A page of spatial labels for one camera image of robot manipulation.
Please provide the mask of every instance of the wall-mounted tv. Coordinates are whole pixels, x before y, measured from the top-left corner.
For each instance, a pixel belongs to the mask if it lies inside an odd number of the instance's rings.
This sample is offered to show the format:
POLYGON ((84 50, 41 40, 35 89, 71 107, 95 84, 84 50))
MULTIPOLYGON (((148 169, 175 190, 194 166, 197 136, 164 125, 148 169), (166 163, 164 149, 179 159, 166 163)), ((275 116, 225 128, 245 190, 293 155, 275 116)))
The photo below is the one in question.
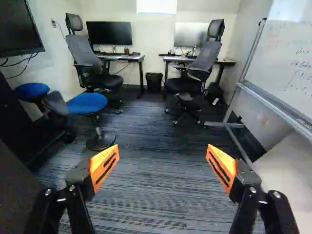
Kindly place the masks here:
POLYGON ((0 0, 0 57, 44 52, 26 0, 0 0))

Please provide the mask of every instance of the keyboard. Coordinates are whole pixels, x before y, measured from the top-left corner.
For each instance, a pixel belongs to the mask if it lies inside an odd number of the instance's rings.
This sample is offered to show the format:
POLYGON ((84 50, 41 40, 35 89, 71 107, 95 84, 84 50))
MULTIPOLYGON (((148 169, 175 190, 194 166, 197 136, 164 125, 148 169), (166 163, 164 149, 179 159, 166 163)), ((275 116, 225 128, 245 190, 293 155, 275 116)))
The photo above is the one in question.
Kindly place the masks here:
POLYGON ((197 56, 193 56, 193 55, 187 55, 186 56, 188 59, 196 59, 197 58, 197 56))

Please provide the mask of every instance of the whiteboard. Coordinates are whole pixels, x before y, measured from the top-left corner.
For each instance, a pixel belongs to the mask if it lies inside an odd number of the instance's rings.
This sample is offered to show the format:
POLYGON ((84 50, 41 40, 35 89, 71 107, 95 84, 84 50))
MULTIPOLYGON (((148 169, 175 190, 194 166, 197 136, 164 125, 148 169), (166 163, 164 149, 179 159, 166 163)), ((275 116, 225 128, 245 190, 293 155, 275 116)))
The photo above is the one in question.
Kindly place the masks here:
POLYGON ((245 80, 312 119, 312 1, 274 0, 245 80))

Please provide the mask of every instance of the tv screen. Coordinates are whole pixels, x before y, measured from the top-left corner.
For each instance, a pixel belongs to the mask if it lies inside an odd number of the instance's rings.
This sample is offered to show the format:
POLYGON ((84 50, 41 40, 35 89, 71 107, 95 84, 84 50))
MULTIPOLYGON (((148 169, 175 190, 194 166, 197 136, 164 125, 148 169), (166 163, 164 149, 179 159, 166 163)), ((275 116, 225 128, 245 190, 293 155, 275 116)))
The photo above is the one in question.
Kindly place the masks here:
POLYGON ((0 57, 43 52, 26 0, 0 0, 0 57))
POLYGON ((86 22, 91 44, 132 45, 130 22, 86 22))

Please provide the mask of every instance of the desk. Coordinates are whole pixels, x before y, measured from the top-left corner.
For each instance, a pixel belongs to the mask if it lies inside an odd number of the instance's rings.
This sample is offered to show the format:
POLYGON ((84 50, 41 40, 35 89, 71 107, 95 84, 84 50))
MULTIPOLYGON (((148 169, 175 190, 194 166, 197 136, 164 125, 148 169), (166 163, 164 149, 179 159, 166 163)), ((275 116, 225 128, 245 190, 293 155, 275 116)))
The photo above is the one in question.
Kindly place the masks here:
POLYGON ((109 72, 110 69, 110 61, 114 60, 126 60, 129 62, 137 62, 139 64, 139 71, 140 71, 140 94, 137 98, 141 98, 144 94, 144 83, 143 83, 143 68, 142 63, 145 58, 145 55, 103 55, 97 54, 99 59, 104 60, 104 64, 107 65, 107 69, 109 72))
MULTIPOLYGON (((193 62, 193 61, 195 61, 195 58, 187 58, 187 57, 182 57, 182 56, 164 56, 164 61, 166 62, 166 68, 165 68, 165 83, 166 83, 166 81, 168 79, 169 63, 171 63, 171 62, 193 62)), ((219 85, 225 66, 234 66, 236 64, 236 62, 233 60, 220 58, 219 60, 215 61, 215 64, 219 64, 219 66, 220 66, 220 70, 219 70, 218 76, 216 78, 216 84, 219 85)), ((166 86, 165 86, 163 98, 164 98, 164 100, 167 98, 166 86)))

